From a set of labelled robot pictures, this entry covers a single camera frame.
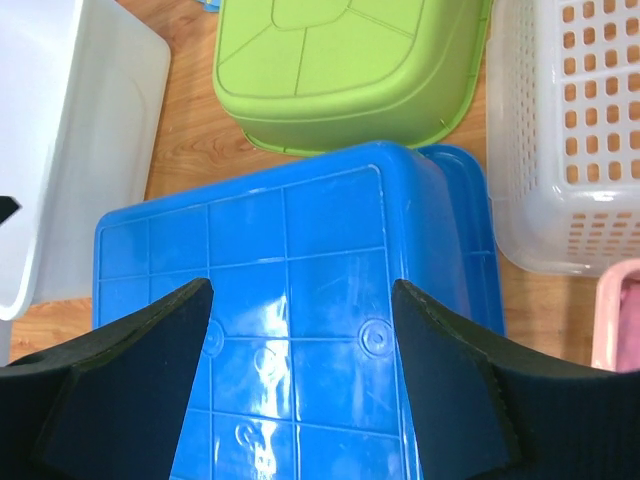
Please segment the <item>white plastic tub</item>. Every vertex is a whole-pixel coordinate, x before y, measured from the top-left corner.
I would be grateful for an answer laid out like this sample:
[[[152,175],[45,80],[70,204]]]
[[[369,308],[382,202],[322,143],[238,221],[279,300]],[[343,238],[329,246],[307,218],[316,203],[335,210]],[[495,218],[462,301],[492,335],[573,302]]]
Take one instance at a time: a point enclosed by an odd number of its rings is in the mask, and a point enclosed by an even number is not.
[[[1,349],[35,304],[91,294],[94,233],[142,201],[171,60],[115,1],[1,5]]]

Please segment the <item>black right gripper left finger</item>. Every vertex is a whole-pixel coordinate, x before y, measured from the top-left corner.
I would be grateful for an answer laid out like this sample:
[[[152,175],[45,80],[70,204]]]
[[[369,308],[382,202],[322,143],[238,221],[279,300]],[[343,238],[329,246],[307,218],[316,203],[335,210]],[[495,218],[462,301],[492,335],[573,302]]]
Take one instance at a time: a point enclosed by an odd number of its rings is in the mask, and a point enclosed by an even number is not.
[[[212,302],[196,278],[2,367],[2,478],[169,478]]]

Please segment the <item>white perforated plastic basket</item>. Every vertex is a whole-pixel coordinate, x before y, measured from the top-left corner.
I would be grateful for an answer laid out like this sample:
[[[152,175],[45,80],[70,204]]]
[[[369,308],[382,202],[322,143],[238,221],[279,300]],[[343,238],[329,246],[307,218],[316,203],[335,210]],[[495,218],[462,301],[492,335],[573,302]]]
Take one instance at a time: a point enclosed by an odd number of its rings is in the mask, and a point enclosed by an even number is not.
[[[486,48],[497,245],[598,276],[639,254],[639,5],[498,1]]]

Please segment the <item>blue plastic bin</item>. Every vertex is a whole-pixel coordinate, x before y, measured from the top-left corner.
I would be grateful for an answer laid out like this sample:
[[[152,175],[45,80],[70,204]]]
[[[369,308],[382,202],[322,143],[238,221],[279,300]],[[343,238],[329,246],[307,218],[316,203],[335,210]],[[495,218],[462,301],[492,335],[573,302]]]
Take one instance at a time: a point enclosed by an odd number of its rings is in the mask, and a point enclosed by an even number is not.
[[[418,479],[391,291],[505,320],[482,168],[374,142],[106,214],[93,324],[214,289],[175,479]]]

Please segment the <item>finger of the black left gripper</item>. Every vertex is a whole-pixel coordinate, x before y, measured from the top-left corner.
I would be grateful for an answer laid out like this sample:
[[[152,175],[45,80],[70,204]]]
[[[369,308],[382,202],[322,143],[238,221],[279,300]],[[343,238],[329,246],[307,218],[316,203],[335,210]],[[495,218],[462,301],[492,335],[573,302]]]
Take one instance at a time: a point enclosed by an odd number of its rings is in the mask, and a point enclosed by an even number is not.
[[[6,222],[21,209],[20,203],[11,196],[0,197],[0,224]]]

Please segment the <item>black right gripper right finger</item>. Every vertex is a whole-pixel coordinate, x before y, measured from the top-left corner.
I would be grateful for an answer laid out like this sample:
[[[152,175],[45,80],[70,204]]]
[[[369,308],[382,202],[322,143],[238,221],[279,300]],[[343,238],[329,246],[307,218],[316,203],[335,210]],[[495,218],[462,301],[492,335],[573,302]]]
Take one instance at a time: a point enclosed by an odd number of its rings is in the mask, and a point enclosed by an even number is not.
[[[425,478],[638,477],[637,372],[532,350],[406,280],[392,308]]]

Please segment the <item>green plastic basin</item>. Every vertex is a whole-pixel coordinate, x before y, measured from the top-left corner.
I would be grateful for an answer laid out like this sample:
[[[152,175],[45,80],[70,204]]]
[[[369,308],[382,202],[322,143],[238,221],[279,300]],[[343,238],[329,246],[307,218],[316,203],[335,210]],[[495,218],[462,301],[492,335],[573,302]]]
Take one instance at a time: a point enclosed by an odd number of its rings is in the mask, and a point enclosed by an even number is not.
[[[477,85],[488,1],[225,1],[213,83],[255,146],[442,140]]]

